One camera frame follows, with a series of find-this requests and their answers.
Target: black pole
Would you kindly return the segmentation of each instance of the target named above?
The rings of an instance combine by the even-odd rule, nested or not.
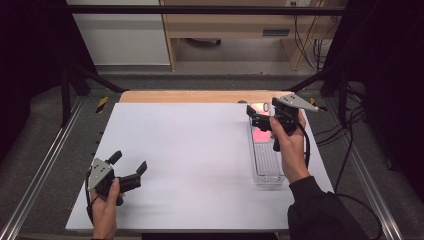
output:
[[[263,6],[190,6],[190,5],[46,5],[47,10],[76,14],[223,14],[223,15],[297,15],[344,16],[361,13],[345,7],[263,7]]]
[[[347,101],[347,78],[346,73],[342,71],[341,74],[341,80],[339,84],[339,112],[338,117],[340,120],[340,123],[344,128],[347,127],[346,122],[346,101]]]
[[[62,127],[68,123],[71,117],[71,96],[69,92],[69,80],[66,67],[60,76],[60,90],[62,92]]]

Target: black cable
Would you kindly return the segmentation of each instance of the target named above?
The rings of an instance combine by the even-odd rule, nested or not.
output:
[[[360,109],[360,108],[361,108],[361,106],[360,106],[360,107],[355,108],[354,110],[352,110],[352,112],[351,112],[352,119],[349,119],[349,121],[347,122],[347,126],[351,126],[351,125],[355,124],[356,122],[358,122],[359,120],[363,119],[364,115],[360,115],[360,114],[364,113],[364,110],[362,110],[362,111],[360,111],[360,112],[358,112],[358,113],[355,113],[355,115],[353,115],[353,113],[354,113],[355,111],[357,111],[358,109]],[[325,133],[325,132],[330,132],[330,131],[334,130],[336,127],[338,127],[338,126],[340,126],[340,124],[337,124],[335,127],[333,127],[333,128],[332,128],[332,129],[330,129],[330,130],[326,130],[326,131],[320,132],[320,133],[316,134],[315,136],[317,136],[317,135],[319,135],[319,134],[322,134],[322,133]],[[339,130],[337,130],[337,132],[335,132],[335,133],[334,133],[334,134],[332,134],[331,136],[329,136],[329,137],[327,137],[327,138],[325,138],[325,139],[323,139],[323,140],[318,141],[318,142],[317,142],[317,145],[321,145],[321,146],[322,146],[322,144],[324,144],[325,142],[330,141],[330,140],[333,140],[333,138],[334,138],[335,136],[337,136],[337,134],[338,134],[338,133],[340,133],[342,130],[346,130],[346,128],[340,128]]]
[[[356,123],[356,122],[358,122],[359,120],[361,120],[361,119],[363,119],[364,118],[364,116],[365,116],[365,114],[362,114],[358,119],[356,119],[355,121],[353,121],[353,122],[351,122],[351,123],[349,123],[348,122],[348,124],[354,124],[354,123]],[[335,142],[335,141],[337,141],[338,139],[340,139],[341,137],[343,137],[344,135],[346,135],[346,133],[348,132],[347,131],[347,128],[341,128],[340,130],[346,130],[345,132],[343,132],[343,134],[341,134],[341,135],[339,135],[339,136],[337,136],[337,137],[335,137],[335,136],[332,136],[331,138],[327,138],[327,139],[325,139],[325,140],[322,140],[321,142],[319,142],[319,143],[317,143],[317,145],[318,146],[320,146],[320,147],[322,147],[322,146],[325,146],[325,145],[328,145],[328,144],[330,144],[330,143],[333,143],[333,142]]]
[[[357,109],[360,109],[361,108],[361,106],[359,106],[359,107],[357,107],[357,108],[355,108],[351,113],[350,113],[350,116],[349,116],[349,122],[354,122],[354,116],[356,116],[356,115],[358,115],[358,114],[360,114],[360,113],[362,113],[363,111],[361,111],[361,112],[359,112],[359,113],[357,113],[356,115],[353,115],[353,113],[355,112],[355,110],[357,110]],[[336,180],[336,183],[335,183],[335,187],[334,187],[334,193],[337,195],[337,196],[341,196],[341,197],[346,197],[346,198],[349,198],[349,199],[351,199],[351,200],[353,200],[353,201],[355,201],[355,202],[357,202],[358,204],[360,204],[360,205],[362,205],[362,206],[364,206],[373,216],[374,216],[374,218],[376,219],[376,221],[377,221],[377,225],[378,225],[378,234],[377,234],[377,237],[376,238],[371,238],[371,239],[380,239],[380,237],[382,236],[382,234],[383,234],[383,227],[382,227],[382,224],[381,224],[381,221],[380,221],[380,219],[378,218],[378,216],[375,214],[375,212],[370,208],[370,207],[368,207],[365,203],[363,203],[362,201],[360,201],[360,200],[358,200],[358,199],[356,199],[356,198],[354,198],[354,197],[352,197],[352,196],[349,196],[349,195],[346,195],[346,194],[340,194],[340,193],[337,193],[337,191],[338,191],[338,187],[339,187],[339,184],[340,184],[340,179],[341,179],[341,177],[342,177],[342,175],[343,175],[343,172],[344,172],[344,169],[346,168],[346,163],[347,163],[347,160],[348,160],[348,158],[349,158],[349,153],[350,153],[350,150],[351,150],[351,148],[352,148],[352,145],[353,145],[353,124],[349,124],[348,125],[349,127],[349,133],[350,133],[350,141],[349,141],[349,145],[348,145],[348,149],[347,149],[347,151],[346,151],[346,155],[345,155],[345,157],[344,157],[344,159],[343,159],[343,163],[342,163],[342,166],[341,166],[341,168],[340,168],[340,172],[339,172],[339,175],[338,175],[338,177],[337,177],[337,180]]]
[[[305,143],[306,143],[305,163],[306,163],[306,167],[308,167],[309,166],[309,159],[310,159],[310,156],[311,156],[311,142],[309,141],[309,136],[306,133],[305,128],[302,126],[302,124],[298,120],[296,120],[295,118],[293,118],[290,114],[288,114],[286,112],[280,112],[280,114],[283,114],[284,116],[288,117],[293,122],[295,122],[296,125],[297,125],[297,127],[299,127],[300,131],[302,131],[303,136],[305,138]]]
[[[372,208],[370,208],[369,206],[367,206],[364,202],[362,202],[361,200],[354,198],[352,196],[346,195],[346,194],[342,194],[342,193],[337,193],[336,196],[338,197],[344,197],[344,198],[348,198],[358,204],[360,204],[361,206],[363,206],[365,209],[367,209],[375,218],[375,221],[377,222],[377,226],[378,226],[378,233],[377,236],[375,238],[371,238],[371,240],[378,240],[381,238],[381,236],[383,235],[383,225],[381,224],[380,219],[378,218],[377,214],[375,214],[374,210],[372,210]]]

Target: white cabinet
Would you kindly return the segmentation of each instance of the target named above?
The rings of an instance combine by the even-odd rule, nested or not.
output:
[[[67,0],[69,5],[159,5],[157,0]],[[159,14],[74,14],[94,64],[169,65]]]

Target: gray floor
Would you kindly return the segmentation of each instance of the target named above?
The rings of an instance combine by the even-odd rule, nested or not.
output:
[[[302,81],[313,74],[314,69],[307,63],[299,72],[293,72],[278,41],[225,40],[221,46],[193,45],[183,42],[179,52],[179,62],[175,72],[139,71],[106,69],[104,77],[119,86],[130,89],[269,89],[281,90]],[[61,148],[55,164],[43,187],[35,199],[20,228],[20,236],[41,234],[87,236],[65,230],[71,207],[75,201],[85,172],[96,152],[101,133],[107,125],[113,103],[119,94],[112,93],[94,82],[89,82],[93,90],[84,98],[81,113],[72,131]],[[325,107],[316,89],[319,83],[302,92],[312,96],[318,106]],[[103,96],[109,100],[101,113],[95,113]],[[348,107],[358,106],[349,99]],[[53,88],[36,96],[31,105],[31,116],[13,149],[0,168],[0,226],[12,216],[25,191],[48,152],[61,122],[60,89]],[[315,133],[335,126],[332,115],[327,111],[308,113],[311,128]],[[327,135],[316,136],[316,140]],[[354,125],[354,143],[361,153],[367,168],[374,178],[384,200],[404,239],[424,239],[424,206],[410,188],[400,172],[386,168],[385,157],[373,131],[366,121]],[[341,140],[319,147],[330,180],[334,184],[340,170],[346,148]],[[366,194],[351,162],[343,174],[340,192],[352,195],[368,204]],[[361,206],[343,200],[348,209],[358,219],[370,236],[375,236],[377,228],[372,216]],[[138,234],[119,232],[118,236],[136,237]]]

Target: aluminum rail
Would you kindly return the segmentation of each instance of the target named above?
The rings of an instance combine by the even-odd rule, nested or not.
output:
[[[44,157],[40,168],[32,179],[32,182],[19,202],[19,205],[16,207],[15,212],[9,218],[9,221],[1,231],[1,240],[14,240],[18,235],[19,230],[21,229],[26,217],[28,216],[28,213],[35,202],[35,199],[41,191],[41,188],[43,187],[43,184],[46,181],[50,170],[53,167],[53,164],[55,163],[57,156],[59,155],[63,144],[65,143],[81,111],[84,101],[85,97],[77,97],[68,123],[64,127],[60,128],[55,140],[53,141],[53,144]]]
[[[305,15],[344,16],[364,13],[345,7],[265,7],[265,6],[189,6],[189,5],[58,5],[43,6],[46,10],[76,14],[223,14],[223,15]]]
[[[329,111],[333,115],[333,118],[338,122],[339,118],[336,113],[336,103],[334,100],[330,99],[326,99],[325,101]],[[351,136],[349,133],[343,136],[343,143],[345,144],[346,149],[349,146],[350,139]],[[370,202],[375,214],[381,221],[383,232],[386,235],[386,238],[388,240],[403,240],[402,234],[400,233],[399,228],[393,219],[392,214],[390,213],[390,210],[387,207],[377,184],[365,166],[364,161],[362,160],[361,155],[359,154],[359,151],[354,143],[352,143],[350,156],[352,157],[353,168],[358,175],[365,194],[368,197],[368,201]]]

